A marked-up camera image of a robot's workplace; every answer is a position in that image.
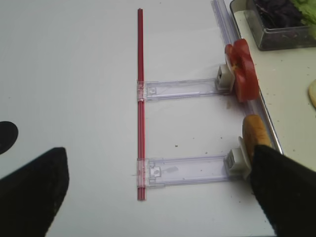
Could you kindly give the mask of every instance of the red straw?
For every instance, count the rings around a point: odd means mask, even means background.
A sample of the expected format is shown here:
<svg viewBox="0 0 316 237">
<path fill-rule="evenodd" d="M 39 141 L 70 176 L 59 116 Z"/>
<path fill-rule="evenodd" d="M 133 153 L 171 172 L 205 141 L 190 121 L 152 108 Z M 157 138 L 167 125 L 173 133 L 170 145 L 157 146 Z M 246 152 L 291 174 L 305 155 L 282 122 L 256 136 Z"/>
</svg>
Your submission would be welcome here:
<svg viewBox="0 0 316 237">
<path fill-rule="evenodd" d="M 138 9 L 138 81 L 144 81 L 144 26 L 143 9 Z M 145 164 L 145 103 L 138 101 L 138 160 L 141 162 L 142 175 Z M 143 185 L 138 184 L 137 199 L 144 201 L 145 197 L 145 176 L 143 175 Z"/>
</svg>

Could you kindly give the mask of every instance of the food container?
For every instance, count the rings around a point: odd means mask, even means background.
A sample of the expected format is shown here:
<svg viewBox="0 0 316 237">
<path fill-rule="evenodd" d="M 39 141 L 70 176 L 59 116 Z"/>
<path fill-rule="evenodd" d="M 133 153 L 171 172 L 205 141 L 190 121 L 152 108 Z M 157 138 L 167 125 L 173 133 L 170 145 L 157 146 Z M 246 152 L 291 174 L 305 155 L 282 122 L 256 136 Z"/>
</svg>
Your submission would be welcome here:
<svg viewBox="0 0 316 237">
<path fill-rule="evenodd" d="M 268 29 L 264 26 L 253 0 L 246 0 L 245 17 L 260 50 L 316 46 L 315 26 Z"/>
</svg>

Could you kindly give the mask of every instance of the bread piece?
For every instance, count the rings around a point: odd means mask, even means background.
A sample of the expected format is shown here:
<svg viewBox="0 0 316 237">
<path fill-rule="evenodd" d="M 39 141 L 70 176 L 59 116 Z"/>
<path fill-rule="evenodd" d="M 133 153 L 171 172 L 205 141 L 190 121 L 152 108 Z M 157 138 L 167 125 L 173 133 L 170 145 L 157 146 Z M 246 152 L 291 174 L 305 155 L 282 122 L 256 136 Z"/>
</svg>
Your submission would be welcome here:
<svg viewBox="0 0 316 237">
<path fill-rule="evenodd" d="M 271 141 L 266 128 L 258 115 L 248 115 L 244 118 L 242 123 L 242 136 L 251 163 L 256 145 L 271 147 Z"/>
<path fill-rule="evenodd" d="M 314 107 L 316 108 L 316 80 L 314 80 L 308 87 L 308 93 Z"/>
</svg>

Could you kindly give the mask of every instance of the white surface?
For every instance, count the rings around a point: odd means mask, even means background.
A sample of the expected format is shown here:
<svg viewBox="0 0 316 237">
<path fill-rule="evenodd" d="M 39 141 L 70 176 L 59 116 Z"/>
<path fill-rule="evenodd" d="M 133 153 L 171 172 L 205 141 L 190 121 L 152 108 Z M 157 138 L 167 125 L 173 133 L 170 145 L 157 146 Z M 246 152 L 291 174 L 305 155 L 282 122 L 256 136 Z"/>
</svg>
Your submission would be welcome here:
<svg viewBox="0 0 316 237">
<path fill-rule="evenodd" d="M 235 13 L 241 36 L 249 44 L 261 91 L 284 153 L 316 170 L 316 110 L 308 87 L 316 79 L 316 48 L 261 52 L 244 13 Z"/>
<path fill-rule="evenodd" d="M 19 128 L 16 144 L 0 156 L 0 176 L 52 147 L 67 148 L 70 186 L 49 237 L 272 235 L 243 182 L 150 190 L 148 201 L 136 200 L 139 7 L 145 79 L 216 75 L 223 45 L 209 0 L 0 3 L 1 120 Z M 242 114 L 228 100 L 146 105 L 147 155 L 238 146 L 241 126 L 233 123 L 241 125 Z"/>
</svg>

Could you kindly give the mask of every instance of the white table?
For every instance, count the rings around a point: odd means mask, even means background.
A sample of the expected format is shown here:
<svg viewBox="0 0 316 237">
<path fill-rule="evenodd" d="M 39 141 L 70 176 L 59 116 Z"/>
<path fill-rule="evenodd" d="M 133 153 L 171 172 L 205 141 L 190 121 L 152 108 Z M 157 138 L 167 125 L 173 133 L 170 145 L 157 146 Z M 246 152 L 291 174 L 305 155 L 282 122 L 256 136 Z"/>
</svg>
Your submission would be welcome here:
<svg viewBox="0 0 316 237">
<path fill-rule="evenodd" d="M 49 237 L 273 235 L 244 182 L 150 190 L 146 202 L 137 201 L 139 7 L 146 80 L 216 73 L 223 46 L 209 0 L 0 3 L 1 120 L 19 128 L 16 144 L 0 156 L 0 177 L 53 147 L 67 148 L 70 186 Z M 225 126 L 241 125 L 242 117 L 217 116 L 225 100 L 148 104 L 146 131 L 158 136 L 148 138 L 146 155 L 227 152 L 241 126 Z"/>
</svg>

